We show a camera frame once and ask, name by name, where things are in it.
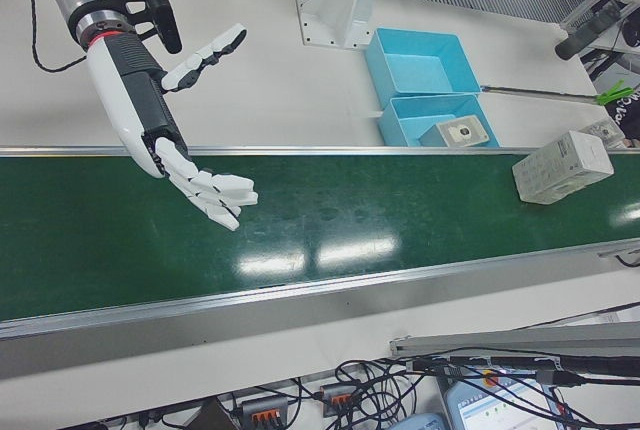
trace conveyor belt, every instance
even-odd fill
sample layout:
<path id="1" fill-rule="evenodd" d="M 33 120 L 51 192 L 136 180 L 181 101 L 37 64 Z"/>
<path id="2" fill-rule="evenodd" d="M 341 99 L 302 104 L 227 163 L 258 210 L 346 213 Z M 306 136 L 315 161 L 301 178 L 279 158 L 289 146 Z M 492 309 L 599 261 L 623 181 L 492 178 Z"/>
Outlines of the conveyor belt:
<path id="1" fill-rule="evenodd" d="M 235 233 L 127 157 L 0 158 L 0 321 L 640 237 L 637 155 L 550 207 L 521 158 L 197 157 L 255 180 Z"/>

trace red ring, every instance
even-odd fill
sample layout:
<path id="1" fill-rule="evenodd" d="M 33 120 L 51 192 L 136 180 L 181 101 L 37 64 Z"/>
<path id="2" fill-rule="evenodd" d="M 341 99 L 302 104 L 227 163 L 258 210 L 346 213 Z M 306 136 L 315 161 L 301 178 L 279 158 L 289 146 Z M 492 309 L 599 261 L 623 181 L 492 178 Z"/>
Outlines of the red ring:
<path id="1" fill-rule="evenodd" d="M 101 33 L 100 35 L 96 35 L 95 37 L 93 37 L 93 40 L 89 42 L 89 47 L 93 45 L 96 41 L 100 40 L 101 38 L 108 37 L 110 35 L 119 35 L 121 33 L 123 32 L 121 32 L 120 30 L 111 30 L 109 32 Z"/>

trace terminal block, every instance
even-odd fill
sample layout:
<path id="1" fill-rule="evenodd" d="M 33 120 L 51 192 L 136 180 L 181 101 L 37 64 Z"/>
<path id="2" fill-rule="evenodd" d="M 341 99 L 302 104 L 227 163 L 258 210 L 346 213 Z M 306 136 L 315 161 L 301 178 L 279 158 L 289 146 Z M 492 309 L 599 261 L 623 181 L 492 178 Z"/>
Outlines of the terminal block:
<path id="1" fill-rule="evenodd" d="M 240 405 L 242 430 L 278 430 L 287 425 L 286 397 L 264 397 Z"/>
<path id="2" fill-rule="evenodd" d="M 357 390 L 357 384 L 354 383 L 332 383 L 320 387 L 320 395 L 324 402 L 322 416 L 333 417 L 338 411 L 353 399 L 353 393 Z"/>

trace white box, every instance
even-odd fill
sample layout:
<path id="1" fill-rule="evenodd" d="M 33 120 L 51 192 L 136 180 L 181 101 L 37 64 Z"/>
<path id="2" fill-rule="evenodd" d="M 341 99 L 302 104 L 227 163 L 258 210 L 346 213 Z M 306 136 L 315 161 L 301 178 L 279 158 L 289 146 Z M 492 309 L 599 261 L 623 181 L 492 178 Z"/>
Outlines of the white box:
<path id="1" fill-rule="evenodd" d="M 523 202 L 550 205 L 613 175 L 602 140 L 569 132 L 516 163 L 513 176 Z"/>
<path id="2" fill-rule="evenodd" d="M 625 139 L 624 133 L 611 117 L 598 120 L 584 127 L 580 132 L 600 137 L 606 148 L 627 148 L 622 142 Z"/>
<path id="3" fill-rule="evenodd" d="M 489 141 L 489 134 L 476 115 L 438 122 L 420 138 L 423 147 L 472 147 Z"/>

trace blue tray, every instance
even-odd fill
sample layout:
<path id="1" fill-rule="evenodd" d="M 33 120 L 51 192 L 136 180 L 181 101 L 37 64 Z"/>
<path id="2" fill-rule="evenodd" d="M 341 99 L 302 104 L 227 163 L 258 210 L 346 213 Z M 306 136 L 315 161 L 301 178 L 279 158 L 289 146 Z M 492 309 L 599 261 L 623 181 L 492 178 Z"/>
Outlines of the blue tray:
<path id="1" fill-rule="evenodd" d="M 386 145 L 420 147 L 418 139 L 436 123 L 467 115 L 477 116 L 489 135 L 489 141 L 478 147 L 500 146 L 478 98 L 470 94 L 392 98 L 378 126 Z"/>
<path id="2" fill-rule="evenodd" d="M 365 58 L 382 108 L 397 97 L 480 93 L 455 35 L 378 28 Z"/>

